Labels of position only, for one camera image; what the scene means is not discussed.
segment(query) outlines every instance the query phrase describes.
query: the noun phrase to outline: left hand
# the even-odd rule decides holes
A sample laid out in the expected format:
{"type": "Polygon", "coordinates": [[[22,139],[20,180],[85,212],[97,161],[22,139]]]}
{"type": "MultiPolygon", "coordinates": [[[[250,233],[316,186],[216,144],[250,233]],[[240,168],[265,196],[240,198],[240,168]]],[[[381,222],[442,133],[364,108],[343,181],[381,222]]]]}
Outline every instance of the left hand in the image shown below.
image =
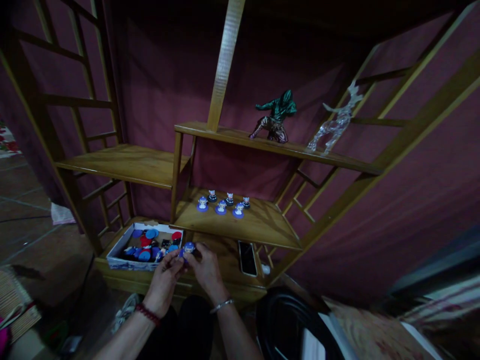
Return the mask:
{"type": "Polygon", "coordinates": [[[145,307],[160,318],[169,310],[177,280],[187,271],[184,268],[184,259],[178,257],[179,252],[180,249],[177,249],[165,255],[155,269],[150,288],[143,299],[145,307]]]}

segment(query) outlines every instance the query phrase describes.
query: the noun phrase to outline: white cardboard box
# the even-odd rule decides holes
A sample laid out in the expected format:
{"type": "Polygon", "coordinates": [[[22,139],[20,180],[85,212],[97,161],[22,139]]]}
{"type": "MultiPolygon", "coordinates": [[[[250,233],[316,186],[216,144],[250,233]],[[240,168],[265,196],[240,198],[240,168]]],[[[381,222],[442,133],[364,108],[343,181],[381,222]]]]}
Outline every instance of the white cardboard box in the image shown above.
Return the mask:
{"type": "Polygon", "coordinates": [[[182,241],[184,239],[184,231],[179,229],[172,229],[168,225],[159,224],[156,221],[146,221],[146,222],[134,222],[121,236],[117,241],[115,246],[110,250],[106,256],[108,261],[108,266],[113,270],[134,270],[134,271],[154,271],[161,262],[143,262],[143,261],[132,261],[125,260],[120,257],[123,249],[129,242],[130,237],[134,230],[145,230],[145,229],[157,229],[160,233],[169,233],[173,234],[176,232],[181,233],[180,245],[182,247],[182,241]]]}

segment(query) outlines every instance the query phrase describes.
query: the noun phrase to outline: hand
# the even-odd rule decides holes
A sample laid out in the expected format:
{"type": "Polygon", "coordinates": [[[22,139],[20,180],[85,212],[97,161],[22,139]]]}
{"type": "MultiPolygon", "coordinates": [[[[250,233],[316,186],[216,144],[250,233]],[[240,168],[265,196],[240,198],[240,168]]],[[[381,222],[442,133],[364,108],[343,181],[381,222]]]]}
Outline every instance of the hand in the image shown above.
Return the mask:
{"type": "Polygon", "coordinates": [[[208,294],[213,305],[227,301],[230,294],[222,281],[217,255],[201,242],[195,243],[195,247],[201,254],[200,262],[191,253],[186,252],[183,256],[193,268],[198,283],[208,294]]]}
{"type": "Polygon", "coordinates": [[[180,275],[187,271],[184,259],[178,257],[180,250],[169,252],[153,273],[150,288],[143,299],[145,307],[163,318],[169,310],[175,284],[180,275]]]}

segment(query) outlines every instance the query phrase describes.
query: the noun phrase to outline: red beaded bracelet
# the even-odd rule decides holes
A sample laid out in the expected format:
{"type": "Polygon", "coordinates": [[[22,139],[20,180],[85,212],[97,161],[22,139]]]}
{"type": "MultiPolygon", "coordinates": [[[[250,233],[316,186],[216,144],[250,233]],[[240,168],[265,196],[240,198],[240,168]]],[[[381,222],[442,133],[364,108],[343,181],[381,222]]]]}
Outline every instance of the red beaded bracelet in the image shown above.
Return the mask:
{"type": "Polygon", "coordinates": [[[149,320],[151,320],[156,327],[160,326],[160,318],[154,312],[148,310],[143,303],[139,303],[135,306],[135,310],[141,312],[149,320]]]}

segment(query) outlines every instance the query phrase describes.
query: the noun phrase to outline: clear glass reindeer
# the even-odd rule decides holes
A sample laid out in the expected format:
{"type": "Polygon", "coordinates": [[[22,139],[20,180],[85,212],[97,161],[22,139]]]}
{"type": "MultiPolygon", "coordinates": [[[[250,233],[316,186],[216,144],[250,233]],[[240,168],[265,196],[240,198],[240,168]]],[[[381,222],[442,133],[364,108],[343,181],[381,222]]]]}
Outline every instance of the clear glass reindeer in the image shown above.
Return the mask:
{"type": "Polygon", "coordinates": [[[328,106],[326,103],[323,103],[323,106],[329,112],[337,113],[336,120],[325,121],[321,125],[320,130],[318,130],[312,141],[308,143],[309,150],[315,151],[317,149],[317,143],[323,135],[332,134],[330,141],[325,144],[324,154],[328,154],[340,136],[344,133],[345,129],[350,124],[350,119],[352,118],[352,109],[360,100],[364,98],[363,95],[357,95],[359,92],[359,87],[355,86],[355,80],[352,81],[348,87],[348,92],[350,93],[350,101],[344,107],[334,109],[328,106]]]}

